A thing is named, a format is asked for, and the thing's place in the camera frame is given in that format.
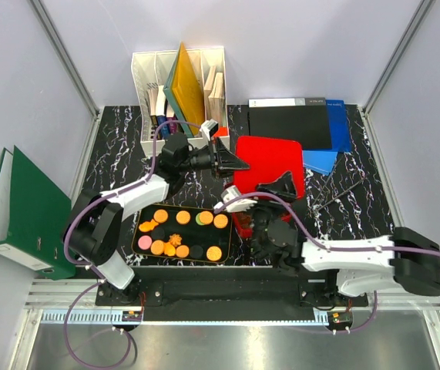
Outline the red tin lid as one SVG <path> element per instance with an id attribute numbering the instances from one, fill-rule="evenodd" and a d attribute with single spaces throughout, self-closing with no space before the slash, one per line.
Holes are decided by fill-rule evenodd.
<path id="1" fill-rule="evenodd" d="M 246 162 L 249 170 L 236 171 L 233 185 L 241 193 L 256 190 L 261 183 L 273 183 L 286 172 L 291 172 L 297 199 L 305 193 L 302 145 L 293 140 L 261 136 L 241 136 L 235 155 Z"/>

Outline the red tin box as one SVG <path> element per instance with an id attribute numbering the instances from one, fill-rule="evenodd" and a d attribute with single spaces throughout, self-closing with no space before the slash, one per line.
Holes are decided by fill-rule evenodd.
<path id="1" fill-rule="evenodd" d="M 287 223 L 292 219 L 292 216 L 281 204 L 268 200 L 259 200 L 249 210 L 231 214 L 233 225 L 241 239 L 251 238 L 254 227 L 254 212 L 256 210 L 266 211 L 270 218 L 280 218 Z"/>

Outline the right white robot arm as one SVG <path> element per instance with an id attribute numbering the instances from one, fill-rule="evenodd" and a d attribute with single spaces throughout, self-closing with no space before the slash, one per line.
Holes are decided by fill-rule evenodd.
<path id="1" fill-rule="evenodd" d="M 266 197 L 282 206 L 304 236 L 298 236 L 286 222 L 275 220 L 267 224 L 265 239 L 308 271 L 337 271 L 336 279 L 322 288 L 327 303 L 337 306 L 349 297 L 396 284 L 410 294 L 440 296 L 440 247 L 432 240 L 407 227 L 372 239 L 316 239 L 278 190 L 277 182 L 261 184 L 251 196 Z"/>

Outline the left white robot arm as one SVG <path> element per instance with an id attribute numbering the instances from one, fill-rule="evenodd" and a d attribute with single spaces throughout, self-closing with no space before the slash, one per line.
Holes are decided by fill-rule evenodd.
<path id="1" fill-rule="evenodd" d="M 119 303 L 133 304 L 139 297 L 139 286 L 132 281 L 133 269 L 117 251 L 121 223 L 143 208 L 173 197 L 190 171 L 211 170 L 215 177 L 224 178 L 249 168 L 218 138 L 192 149 L 184 134 L 173 134 L 161 151 L 153 154 L 144 177 L 115 190 L 81 192 L 62 234 L 64 250 L 78 254 L 101 281 L 111 284 Z"/>

